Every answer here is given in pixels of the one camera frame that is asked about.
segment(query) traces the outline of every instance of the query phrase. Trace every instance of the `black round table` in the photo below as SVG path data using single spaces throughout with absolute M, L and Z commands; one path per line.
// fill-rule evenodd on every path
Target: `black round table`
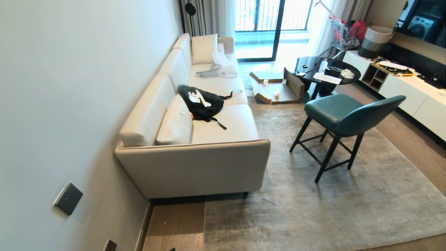
M 314 89 L 313 95 L 311 96 L 310 100 L 316 99 L 316 96 L 319 92 L 324 94 L 331 93 L 336 87 L 336 84 L 313 78 L 314 74 L 319 71 L 319 66 L 321 65 L 321 62 L 324 61 L 324 59 L 327 59 L 328 61 L 328 67 L 325 70 L 324 74 L 340 78 L 341 83 L 339 84 L 350 84 L 358 81 L 361 77 L 361 73 L 354 66 L 336 59 L 320 57 L 298 58 L 295 63 L 287 66 L 286 70 L 294 76 L 298 77 L 305 84 L 305 91 L 308 91 L 311 83 L 316 83 L 316 88 Z M 353 72 L 353 74 L 355 75 L 353 79 L 345 79 L 341 76 L 340 70 L 344 69 L 348 69 Z

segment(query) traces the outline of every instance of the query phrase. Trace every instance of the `shopping cart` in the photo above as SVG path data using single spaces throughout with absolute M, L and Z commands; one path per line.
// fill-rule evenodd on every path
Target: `shopping cart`
M 336 17 L 330 16 L 330 19 L 331 28 L 333 30 L 331 44 L 328 49 L 319 55 L 319 57 L 324 55 L 327 51 L 330 51 L 333 47 L 339 50 L 333 59 L 339 57 L 347 50 L 355 50 L 359 48 L 361 45 L 361 40 L 364 38 L 364 34 L 367 30 L 356 27 L 348 27 L 344 20 Z

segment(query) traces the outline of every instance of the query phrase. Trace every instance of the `area rug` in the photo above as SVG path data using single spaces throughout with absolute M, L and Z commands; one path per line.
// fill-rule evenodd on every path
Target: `area rug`
M 271 141 L 263 187 L 207 199 L 206 251 L 361 250 L 446 233 L 446 198 L 379 131 L 366 132 L 350 171 L 337 167 L 315 184 L 317 163 L 299 145 L 289 153 L 303 104 L 253 100 L 259 134 Z M 322 132 L 311 122 L 304 138 Z M 307 145 L 322 159 L 331 140 Z M 330 163 L 348 158 L 338 146 Z

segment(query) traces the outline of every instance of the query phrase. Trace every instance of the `tv stand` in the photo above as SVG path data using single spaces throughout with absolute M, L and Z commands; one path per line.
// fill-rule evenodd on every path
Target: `tv stand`
M 343 61 L 356 67 L 361 72 L 361 82 L 384 98 L 406 96 L 399 108 L 446 141 L 446 89 L 424 82 L 418 73 L 407 77 L 389 74 L 359 56 L 357 50 L 347 51 Z

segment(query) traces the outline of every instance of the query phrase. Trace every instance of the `cardboard box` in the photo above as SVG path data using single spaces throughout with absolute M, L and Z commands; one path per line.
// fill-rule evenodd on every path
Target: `cardboard box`
M 284 78 L 268 79 L 268 85 L 263 85 L 264 79 L 257 77 L 253 72 L 249 75 L 254 96 L 265 104 L 301 103 L 303 100 L 305 85 L 298 77 L 290 74 L 286 68 L 284 68 Z

